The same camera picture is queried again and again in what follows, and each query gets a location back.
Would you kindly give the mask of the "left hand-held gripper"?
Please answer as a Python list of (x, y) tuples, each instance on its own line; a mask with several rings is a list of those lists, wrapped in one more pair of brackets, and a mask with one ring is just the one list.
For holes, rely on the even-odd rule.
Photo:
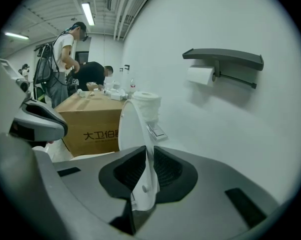
[(10, 74), (0, 62), (0, 121), (13, 120), (9, 133), (30, 142), (50, 142), (65, 137), (68, 125), (52, 107), (40, 101), (23, 102), (27, 94), (17, 83), (22, 78), (15, 74)]

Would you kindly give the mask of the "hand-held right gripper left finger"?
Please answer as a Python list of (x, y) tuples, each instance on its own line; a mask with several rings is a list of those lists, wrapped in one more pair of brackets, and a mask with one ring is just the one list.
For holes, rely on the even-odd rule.
[(55, 170), (75, 198), (89, 212), (134, 235), (132, 193), (146, 169), (145, 146), (111, 154), (55, 162)]

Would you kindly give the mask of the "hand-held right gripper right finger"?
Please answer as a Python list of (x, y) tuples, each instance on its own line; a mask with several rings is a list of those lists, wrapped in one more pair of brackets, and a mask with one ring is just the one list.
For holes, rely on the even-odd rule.
[(135, 236), (143, 240), (256, 239), (250, 230), (277, 208), (263, 188), (231, 166), (155, 146), (155, 205)]

